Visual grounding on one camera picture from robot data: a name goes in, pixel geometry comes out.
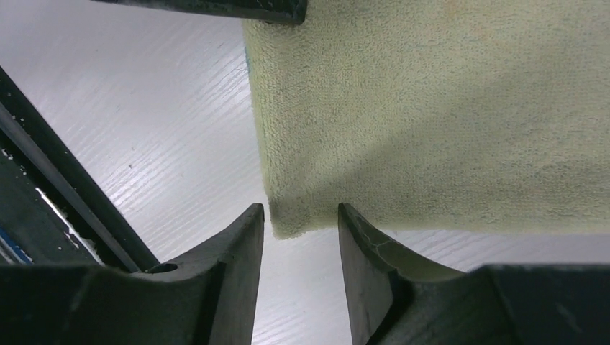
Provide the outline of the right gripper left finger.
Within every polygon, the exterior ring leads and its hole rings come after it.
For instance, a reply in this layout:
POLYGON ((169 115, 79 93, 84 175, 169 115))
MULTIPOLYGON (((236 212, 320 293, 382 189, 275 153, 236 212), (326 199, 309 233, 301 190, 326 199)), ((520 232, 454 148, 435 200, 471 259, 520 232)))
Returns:
POLYGON ((249 344, 264 208, 147 272, 98 264, 1 267, 3 344, 249 344))

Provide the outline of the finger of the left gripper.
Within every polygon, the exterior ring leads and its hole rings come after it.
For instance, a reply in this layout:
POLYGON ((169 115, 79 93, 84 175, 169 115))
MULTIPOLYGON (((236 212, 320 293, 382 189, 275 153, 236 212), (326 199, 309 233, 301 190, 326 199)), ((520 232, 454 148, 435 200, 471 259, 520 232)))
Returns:
POLYGON ((271 24, 300 25, 306 17, 307 0, 97 0, 187 14, 254 19, 271 24))

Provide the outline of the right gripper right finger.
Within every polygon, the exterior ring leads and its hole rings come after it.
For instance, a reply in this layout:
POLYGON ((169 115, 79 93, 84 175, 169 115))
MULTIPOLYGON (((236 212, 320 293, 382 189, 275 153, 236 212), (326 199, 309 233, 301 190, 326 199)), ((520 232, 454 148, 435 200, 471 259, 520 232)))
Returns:
POLYGON ((461 272, 337 209, 354 344, 607 344, 606 264, 487 264, 461 272))

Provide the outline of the green yellow towel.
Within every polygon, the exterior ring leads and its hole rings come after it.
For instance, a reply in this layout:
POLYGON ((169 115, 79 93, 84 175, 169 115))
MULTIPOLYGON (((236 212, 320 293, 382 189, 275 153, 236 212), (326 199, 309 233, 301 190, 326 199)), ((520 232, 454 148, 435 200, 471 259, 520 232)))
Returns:
POLYGON ((310 1, 242 23, 270 222, 609 231, 607 1, 310 1))

